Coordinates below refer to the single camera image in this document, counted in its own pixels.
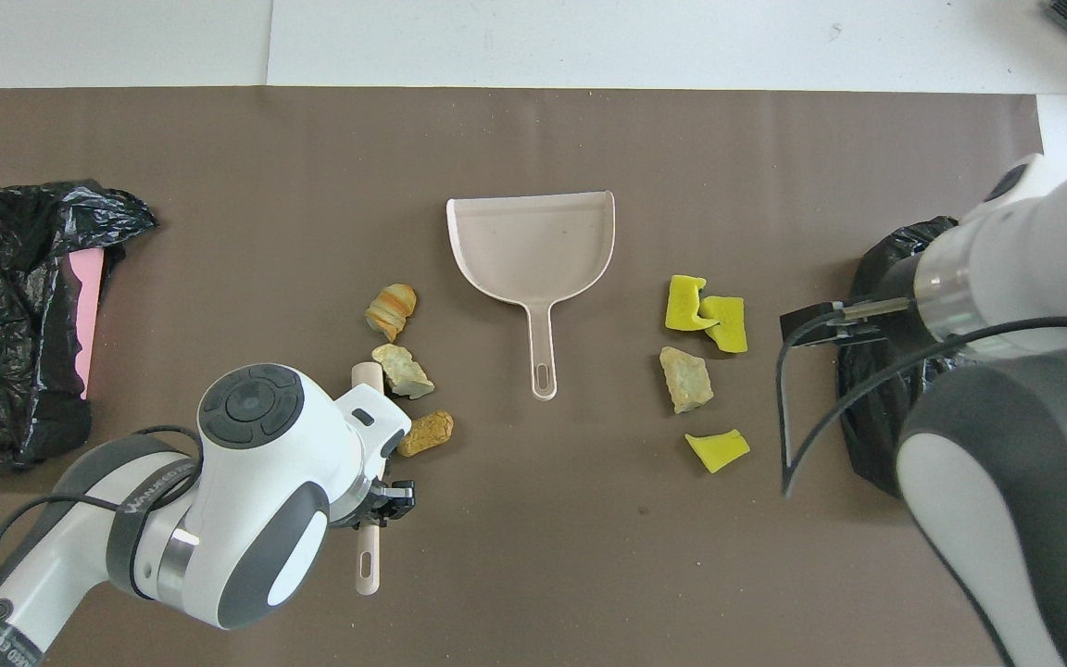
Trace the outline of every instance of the yellow foam piece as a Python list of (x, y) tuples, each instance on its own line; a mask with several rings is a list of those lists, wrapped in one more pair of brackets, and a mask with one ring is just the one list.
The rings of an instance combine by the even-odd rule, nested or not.
[(690, 448), (706, 465), (706, 470), (712, 474), (718, 473), (721, 467), (730, 461), (739, 459), (746, 452), (752, 451), (748, 447), (748, 442), (740, 435), (740, 432), (732, 429), (719, 435), (691, 435), (685, 434), (686, 442), (690, 443)]
[(674, 331), (700, 331), (719, 324), (718, 320), (699, 317), (699, 291), (706, 287), (705, 277), (674, 275), (670, 277), (670, 296), (665, 303), (665, 328)]
[(748, 333), (744, 329), (744, 299), (740, 297), (705, 297), (699, 301), (699, 316), (714, 319), (706, 336), (715, 340), (724, 353), (746, 353)]

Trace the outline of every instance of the black plastic bag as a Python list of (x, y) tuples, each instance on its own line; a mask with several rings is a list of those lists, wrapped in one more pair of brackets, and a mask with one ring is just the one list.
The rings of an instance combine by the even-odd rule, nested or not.
[[(922, 253), (933, 239), (957, 224), (958, 221), (952, 217), (940, 216), (889, 234), (859, 261), (855, 282), (850, 286), (850, 299), (872, 295), (890, 266)], [(888, 340), (839, 348), (839, 397), (876, 371), (890, 366), (901, 355), (901, 350)], [(893, 496), (901, 496), (895, 474), (895, 446), (903, 423), (933, 379), (956, 368), (959, 363), (953, 358), (924, 361), (866, 394), (843, 413), (841, 422), (846, 450), (850, 454), (850, 465), (859, 477)]]
[(67, 254), (107, 249), (157, 223), (129, 193), (92, 180), (0, 187), (0, 467), (27, 467), (89, 435), (74, 360), (81, 282)]

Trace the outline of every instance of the pink object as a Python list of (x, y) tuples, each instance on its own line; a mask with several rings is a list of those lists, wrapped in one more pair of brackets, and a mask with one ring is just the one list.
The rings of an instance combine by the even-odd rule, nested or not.
[(93, 336), (97, 328), (97, 299), (101, 296), (101, 267), (106, 260), (106, 250), (77, 250), (68, 254), (73, 273), (81, 282), (81, 295), (77, 298), (77, 340), (81, 351), (77, 353), (75, 366), (85, 390), (81, 398), (89, 394), (89, 361), (93, 359)]

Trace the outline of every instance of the beige rock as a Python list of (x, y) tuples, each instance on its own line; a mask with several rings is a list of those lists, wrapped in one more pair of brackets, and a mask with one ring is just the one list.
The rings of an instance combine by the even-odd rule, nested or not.
[(674, 414), (690, 412), (715, 397), (705, 361), (669, 346), (662, 348), (660, 360)]
[(381, 290), (377, 299), (368, 304), (368, 309), (365, 309), (365, 321), (368, 322), (369, 329), (381, 331), (386, 338), (389, 338), (389, 343), (393, 343), (405, 327), (405, 318), (414, 315), (417, 305), (418, 295), (415, 295), (414, 287), (394, 283)]
[(424, 397), (435, 390), (435, 384), (428, 379), (423, 367), (414, 361), (411, 351), (395, 346), (393, 343), (385, 343), (373, 350), (373, 361), (382, 364), (385, 371), (386, 383), (389, 390), (400, 397)]
[(446, 443), (452, 438), (456, 420), (446, 411), (435, 410), (426, 417), (415, 418), (410, 433), (402, 439), (397, 452), (402, 456), (414, 456), (416, 452)]

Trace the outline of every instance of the dustpan handle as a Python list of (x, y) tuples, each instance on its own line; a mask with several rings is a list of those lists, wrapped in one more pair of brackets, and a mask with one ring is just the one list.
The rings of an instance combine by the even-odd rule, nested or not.
[(551, 333), (552, 305), (525, 308), (530, 320), (530, 383), (539, 401), (551, 400), (558, 393), (558, 380), (554, 376), (554, 337)]

